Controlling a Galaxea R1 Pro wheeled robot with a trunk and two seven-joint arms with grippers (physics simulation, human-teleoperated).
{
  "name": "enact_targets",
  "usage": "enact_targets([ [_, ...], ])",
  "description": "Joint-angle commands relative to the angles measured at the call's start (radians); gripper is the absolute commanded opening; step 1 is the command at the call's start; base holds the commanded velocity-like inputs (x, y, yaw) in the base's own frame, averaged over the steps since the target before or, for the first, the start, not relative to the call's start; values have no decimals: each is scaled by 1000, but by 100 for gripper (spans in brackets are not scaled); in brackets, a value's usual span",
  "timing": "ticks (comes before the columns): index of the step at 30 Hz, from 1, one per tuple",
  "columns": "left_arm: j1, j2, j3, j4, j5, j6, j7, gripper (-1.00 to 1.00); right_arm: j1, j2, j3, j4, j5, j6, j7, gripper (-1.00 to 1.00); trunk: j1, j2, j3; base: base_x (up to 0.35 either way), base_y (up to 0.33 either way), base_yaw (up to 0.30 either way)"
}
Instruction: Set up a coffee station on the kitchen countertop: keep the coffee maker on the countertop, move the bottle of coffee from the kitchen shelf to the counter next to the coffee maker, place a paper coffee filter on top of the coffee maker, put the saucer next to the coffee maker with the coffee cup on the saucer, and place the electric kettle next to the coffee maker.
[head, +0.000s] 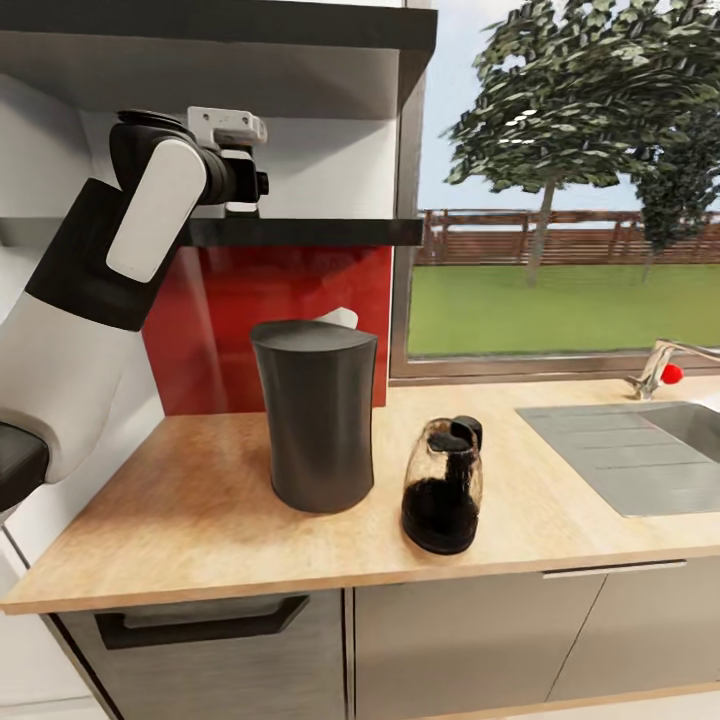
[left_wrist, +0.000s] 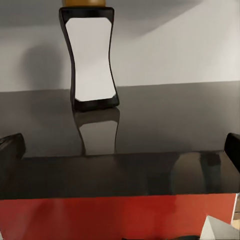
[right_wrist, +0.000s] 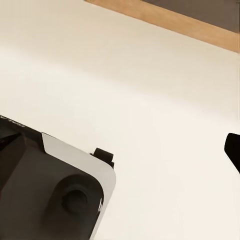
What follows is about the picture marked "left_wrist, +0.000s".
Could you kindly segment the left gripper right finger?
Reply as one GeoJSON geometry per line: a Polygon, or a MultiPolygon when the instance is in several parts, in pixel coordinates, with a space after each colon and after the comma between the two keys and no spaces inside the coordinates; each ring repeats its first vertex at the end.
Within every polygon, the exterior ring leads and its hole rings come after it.
{"type": "Polygon", "coordinates": [[[224,151],[234,164],[238,172],[240,173],[240,135],[234,133],[228,133],[224,151]]]}

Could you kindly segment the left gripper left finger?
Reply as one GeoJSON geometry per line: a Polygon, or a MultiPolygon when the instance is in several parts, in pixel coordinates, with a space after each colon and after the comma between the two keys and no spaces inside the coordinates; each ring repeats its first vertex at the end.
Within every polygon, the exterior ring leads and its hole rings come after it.
{"type": "Polygon", "coordinates": [[[0,192],[15,171],[26,152],[26,144],[21,133],[0,138],[0,192]]]}

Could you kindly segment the bottle of coffee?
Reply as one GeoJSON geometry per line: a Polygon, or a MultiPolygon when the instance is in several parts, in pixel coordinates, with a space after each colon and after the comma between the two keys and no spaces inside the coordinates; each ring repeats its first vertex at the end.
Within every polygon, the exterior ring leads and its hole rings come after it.
{"type": "Polygon", "coordinates": [[[59,20],[71,58],[74,111],[120,104],[110,61],[115,10],[106,0],[62,0],[59,20]]]}

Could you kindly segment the paper coffee filter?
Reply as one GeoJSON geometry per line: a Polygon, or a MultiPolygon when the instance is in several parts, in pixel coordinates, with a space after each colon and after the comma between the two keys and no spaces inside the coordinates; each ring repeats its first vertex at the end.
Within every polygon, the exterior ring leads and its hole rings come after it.
{"type": "Polygon", "coordinates": [[[200,240],[240,240],[240,230],[207,215],[200,240]]]}

